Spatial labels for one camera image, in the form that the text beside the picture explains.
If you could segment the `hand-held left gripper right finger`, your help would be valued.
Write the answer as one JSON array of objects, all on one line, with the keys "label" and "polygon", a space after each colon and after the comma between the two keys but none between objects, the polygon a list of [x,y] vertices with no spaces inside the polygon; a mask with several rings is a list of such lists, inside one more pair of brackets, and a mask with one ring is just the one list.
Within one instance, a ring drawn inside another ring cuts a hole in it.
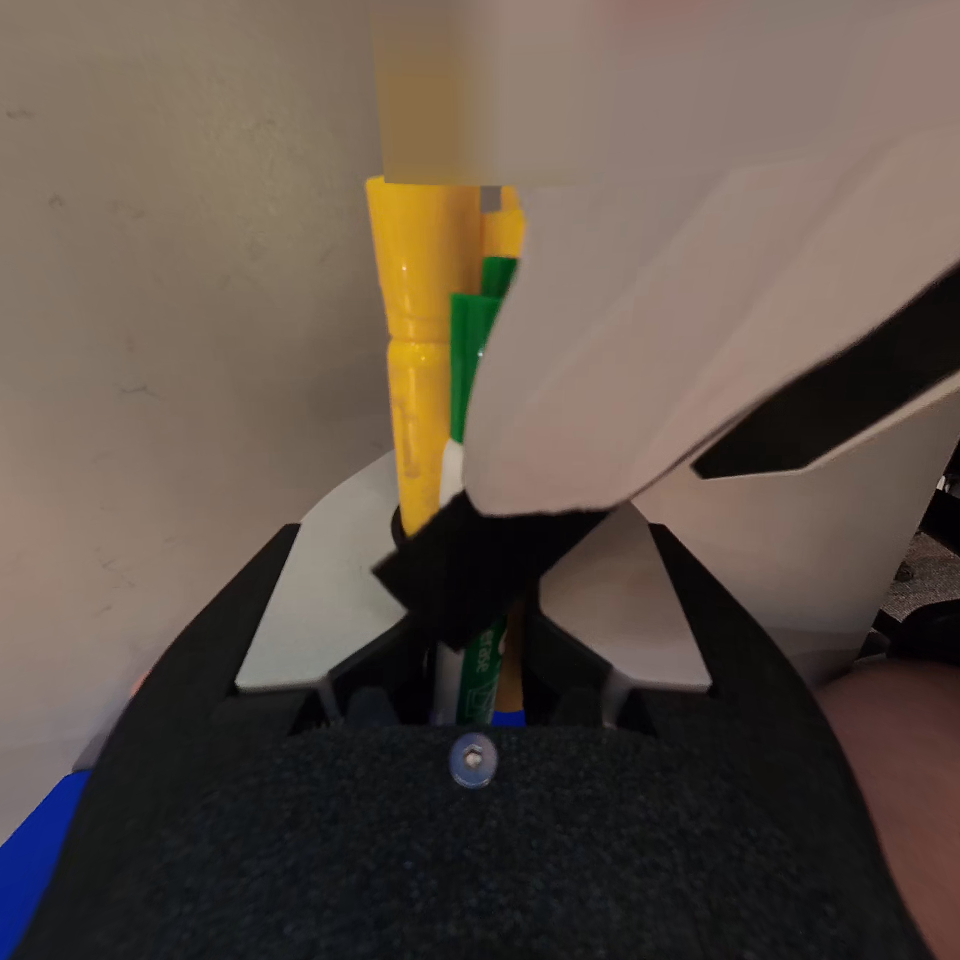
[{"label": "hand-held left gripper right finger", "polygon": [[601,723],[652,728],[645,691],[705,694],[711,674],[651,527],[615,510],[539,581],[523,625],[531,723],[549,723],[572,690],[596,697]]}]

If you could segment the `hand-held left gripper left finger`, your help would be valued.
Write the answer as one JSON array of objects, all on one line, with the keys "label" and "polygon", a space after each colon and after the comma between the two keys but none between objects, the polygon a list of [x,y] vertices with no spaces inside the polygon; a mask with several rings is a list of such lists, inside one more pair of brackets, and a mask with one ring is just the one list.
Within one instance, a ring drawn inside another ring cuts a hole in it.
[{"label": "hand-held left gripper left finger", "polygon": [[395,548],[394,450],[306,512],[235,678],[241,694],[314,690],[346,711],[354,690],[386,690],[404,722],[426,722],[431,654],[373,574]]}]

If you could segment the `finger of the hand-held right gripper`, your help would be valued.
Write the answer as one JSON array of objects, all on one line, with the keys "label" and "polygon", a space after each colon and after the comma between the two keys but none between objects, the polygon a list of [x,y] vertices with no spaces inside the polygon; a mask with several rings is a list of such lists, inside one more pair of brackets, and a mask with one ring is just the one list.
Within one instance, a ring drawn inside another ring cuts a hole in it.
[{"label": "finger of the hand-held right gripper", "polygon": [[653,521],[913,522],[958,441],[958,265],[640,499]]},{"label": "finger of the hand-held right gripper", "polygon": [[895,321],[958,265],[938,189],[532,191],[517,277],[481,362],[463,479],[480,514],[602,510],[685,463],[798,473],[939,399],[882,373],[928,334]]}]

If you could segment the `green dry erase marker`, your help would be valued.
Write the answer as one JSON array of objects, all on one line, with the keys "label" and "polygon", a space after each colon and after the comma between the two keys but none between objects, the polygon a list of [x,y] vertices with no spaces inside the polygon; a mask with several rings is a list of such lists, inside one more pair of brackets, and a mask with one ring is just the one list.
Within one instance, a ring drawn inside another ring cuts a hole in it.
[{"label": "green dry erase marker", "polygon": [[[450,436],[440,472],[439,506],[463,489],[463,443],[474,379],[514,273],[517,258],[488,256],[479,294],[451,295]],[[489,725],[507,648],[508,616],[502,615],[462,651],[439,643],[435,656],[433,722],[439,726]]]}]

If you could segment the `yellow marker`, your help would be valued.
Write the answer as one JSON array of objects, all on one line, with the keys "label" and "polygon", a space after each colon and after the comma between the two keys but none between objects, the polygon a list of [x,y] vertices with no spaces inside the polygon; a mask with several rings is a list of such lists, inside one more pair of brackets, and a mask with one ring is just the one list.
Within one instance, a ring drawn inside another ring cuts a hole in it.
[{"label": "yellow marker", "polygon": [[[503,201],[504,206],[500,210],[482,214],[481,293],[502,298],[516,268],[507,261],[519,260],[521,256],[525,222],[516,191],[512,187],[495,188],[492,197]],[[508,613],[494,705],[493,725],[498,727],[526,726],[522,680],[523,615],[524,603],[520,599]]]},{"label": "yellow marker", "polygon": [[403,532],[439,510],[450,438],[450,298],[479,289],[480,189],[366,181],[389,335],[390,415]]}]

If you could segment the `white desk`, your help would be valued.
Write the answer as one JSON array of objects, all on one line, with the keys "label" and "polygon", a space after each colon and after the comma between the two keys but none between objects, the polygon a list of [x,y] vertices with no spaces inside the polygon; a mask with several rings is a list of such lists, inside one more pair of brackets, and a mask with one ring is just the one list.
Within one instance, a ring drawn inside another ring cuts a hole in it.
[{"label": "white desk", "polygon": [[389,446],[366,2],[2,2],[2,839]]}]

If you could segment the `person's bare leg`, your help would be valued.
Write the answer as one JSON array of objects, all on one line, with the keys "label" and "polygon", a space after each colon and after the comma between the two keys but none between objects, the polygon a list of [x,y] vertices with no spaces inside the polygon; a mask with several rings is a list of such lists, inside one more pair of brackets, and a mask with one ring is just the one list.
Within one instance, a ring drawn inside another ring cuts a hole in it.
[{"label": "person's bare leg", "polygon": [[958,668],[876,661],[818,701],[919,932],[936,958],[958,958]]}]

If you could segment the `blue storage bin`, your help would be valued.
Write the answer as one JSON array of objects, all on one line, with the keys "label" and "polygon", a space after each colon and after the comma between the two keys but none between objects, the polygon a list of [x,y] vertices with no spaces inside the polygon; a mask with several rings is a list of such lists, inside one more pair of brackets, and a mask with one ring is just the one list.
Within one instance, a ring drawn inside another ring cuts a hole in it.
[{"label": "blue storage bin", "polygon": [[54,874],[90,770],[63,777],[1,846],[1,958],[12,957]]}]

